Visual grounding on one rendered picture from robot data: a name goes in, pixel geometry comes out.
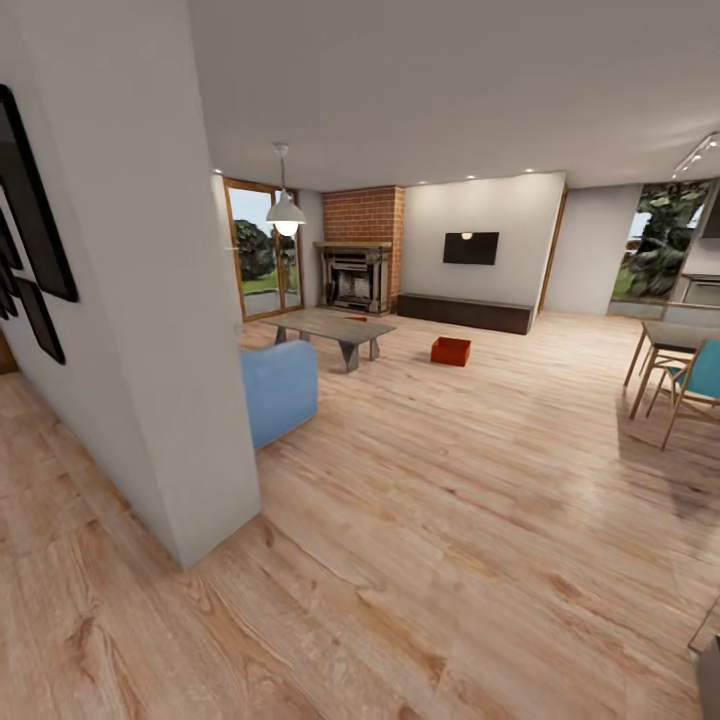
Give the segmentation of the storage box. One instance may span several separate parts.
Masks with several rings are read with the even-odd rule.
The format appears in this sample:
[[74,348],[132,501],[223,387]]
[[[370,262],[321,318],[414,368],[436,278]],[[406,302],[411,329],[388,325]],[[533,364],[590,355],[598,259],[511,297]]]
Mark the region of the storage box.
[[469,358],[471,341],[439,337],[431,347],[431,361],[446,365],[465,367]]

